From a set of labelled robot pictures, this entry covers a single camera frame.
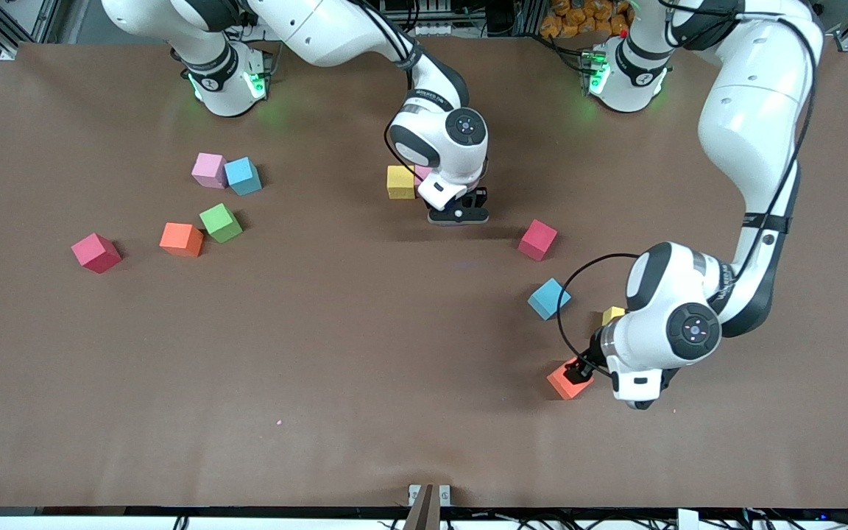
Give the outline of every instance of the orange cube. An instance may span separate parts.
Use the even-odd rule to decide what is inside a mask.
[[[555,369],[555,372],[549,373],[548,377],[545,377],[545,379],[548,379],[548,382],[552,385],[552,387],[555,388],[555,392],[558,392],[558,395],[562,396],[562,399],[574,398],[579,395],[579,393],[582,393],[583,389],[588,388],[588,386],[595,381],[593,377],[578,384],[568,381],[568,377],[565,377],[565,365],[569,365],[574,361],[575,359],[569,359],[562,362],[562,364],[558,366],[558,369]]]
[[[202,252],[202,231],[193,225],[166,222],[159,246],[172,255],[196,258]]]

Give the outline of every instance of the pink cube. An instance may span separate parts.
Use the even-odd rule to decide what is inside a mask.
[[[427,166],[414,166],[414,194],[417,195],[417,187],[424,182],[427,175],[431,174],[431,168]]]
[[[195,160],[195,167],[191,170],[192,177],[206,188],[227,188],[228,175],[225,174],[227,161],[222,155],[210,153],[199,153]]]
[[[536,219],[529,225],[522,241],[519,241],[519,251],[535,261],[542,261],[556,235],[558,230]]]
[[[98,275],[122,261],[117,248],[99,234],[90,234],[81,239],[71,246],[71,251],[74,251],[74,257],[82,267],[91,269]]]

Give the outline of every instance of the green cube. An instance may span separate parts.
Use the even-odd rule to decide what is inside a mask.
[[[235,218],[235,214],[231,213],[224,202],[215,208],[206,209],[202,212],[201,217],[208,235],[220,244],[241,233],[241,225],[238,219]]]

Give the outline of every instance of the green led light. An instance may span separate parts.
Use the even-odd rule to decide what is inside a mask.
[[[597,74],[592,75],[591,93],[600,94],[603,91],[608,75],[610,75],[610,64],[605,64]]]
[[[195,83],[195,79],[193,79],[192,76],[189,75],[188,81],[191,82],[191,87],[195,90],[195,99],[202,101],[202,91],[199,89],[198,84]]]
[[[604,52],[582,52],[582,57],[586,60],[592,60],[594,63],[603,63],[607,60],[607,55]]]
[[[252,95],[253,98],[261,99],[266,95],[264,80],[260,77],[260,75],[250,75],[245,71],[244,81],[248,84],[248,88],[250,88],[250,95]]]
[[[656,87],[656,90],[655,90],[655,91],[653,91],[653,95],[654,95],[654,96],[656,96],[658,93],[660,93],[660,91],[663,89],[663,84],[662,84],[662,83],[663,83],[663,78],[666,78],[666,72],[667,72],[667,71],[668,71],[668,70],[666,70],[666,69],[664,68],[664,69],[663,69],[663,71],[662,71],[662,73],[660,74],[660,78],[659,78],[659,79],[657,79],[657,87]]]

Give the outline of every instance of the red cube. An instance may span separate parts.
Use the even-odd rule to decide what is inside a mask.
[[[71,246],[77,262],[85,269],[103,274],[109,268],[122,261],[120,252],[108,239],[99,234],[90,234]]]
[[[551,247],[551,242],[555,241],[556,235],[558,230],[536,219],[529,225],[529,230],[526,230],[526,234],[522,236],[522,241],[519,241],[519,251],[535,261],[542,261],[548,248]]]
[[[558,395],[562,396],[562,399],[573,399],[595,381],[593,377],[583,383],[575,384],[569,381],[568,377],[565,376],[565,366],[568,366],[574,361],[575,359],[566,360],[561,366],[558,366],[555,372],[549,373],[548,377],[545,377],[552,385],[552,388],[555,389],[555,392],[558,392]]]

